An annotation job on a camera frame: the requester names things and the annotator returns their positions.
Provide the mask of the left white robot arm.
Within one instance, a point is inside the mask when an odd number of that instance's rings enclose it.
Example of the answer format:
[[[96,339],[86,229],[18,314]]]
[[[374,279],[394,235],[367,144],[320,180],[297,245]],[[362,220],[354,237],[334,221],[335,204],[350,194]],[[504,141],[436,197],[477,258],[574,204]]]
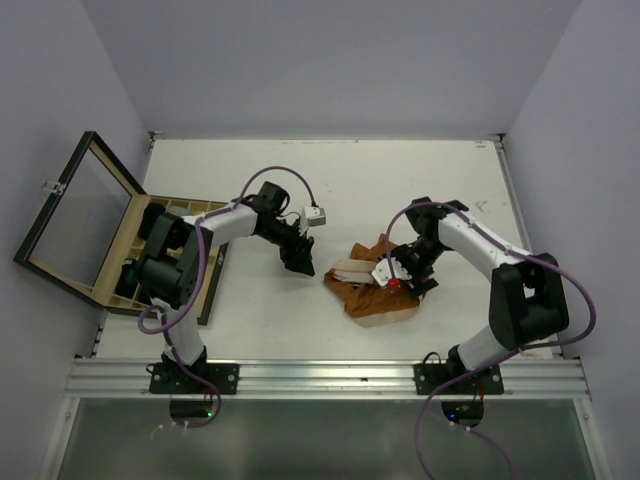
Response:
[[[256,194],[242,194],[220,209],[191,216],[165,212],[155,221],[136,263],[137,281],[150,300],[137,325],[146,335],[164,337],[162,362],[174,368],[172,379],[185,392],[201,390],[208,379],[195,303],[213,249],[257,236],[278,247],[286,270],[315,275],[308,230],[326,223],[325,211],[312,201],[288,223],[289,200],[286,190],[266,182]]]

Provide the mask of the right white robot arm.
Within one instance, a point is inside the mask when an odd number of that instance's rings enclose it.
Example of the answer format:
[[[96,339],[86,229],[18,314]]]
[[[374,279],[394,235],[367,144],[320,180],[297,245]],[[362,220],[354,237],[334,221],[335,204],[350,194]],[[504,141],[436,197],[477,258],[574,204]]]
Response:
[[[557,262],[548,254],[533,255],[514,248],[483,229],[455,200],[412,201],[402,211],[416,240],[392,247],[375,267],[379,286],[404,288],[412,298],[438,285],[434,264],[445,252],[455,252],[490,283],[488,324],[467,341],[452,347],[445,379],[451,389],[468,392],[481,380],[480,366],[568,327],[569,314]]]

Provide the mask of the grey striped underwear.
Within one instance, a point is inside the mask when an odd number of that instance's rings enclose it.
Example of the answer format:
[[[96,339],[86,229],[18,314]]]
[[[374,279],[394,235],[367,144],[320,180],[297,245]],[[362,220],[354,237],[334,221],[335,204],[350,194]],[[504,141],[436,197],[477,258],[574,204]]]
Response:
[[[167,209],[167,212],[170,213],[170,214],[173,214],[175,216],[178,216],[178,217],[186,217],[186,216],[191,216],[192,215],[192,213],[191,213],[189,208],[182,207],[182,206],[177,206],[177,205],[173,205],[173,206],[169,207]]]

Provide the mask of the orange underwear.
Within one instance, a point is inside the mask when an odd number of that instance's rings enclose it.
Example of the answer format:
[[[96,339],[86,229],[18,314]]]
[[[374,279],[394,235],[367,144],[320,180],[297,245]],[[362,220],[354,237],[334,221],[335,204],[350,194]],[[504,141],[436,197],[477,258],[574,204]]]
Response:
[[[381,233],[371,247],[355,243],[349,257],[324,274],[324,285],[340,299],[347,316],[363,328],[408,320],[418,313],[425,298],[411,298],[405,289],[382,288],[374,281],[372,272],[385,253],[385,240]]]

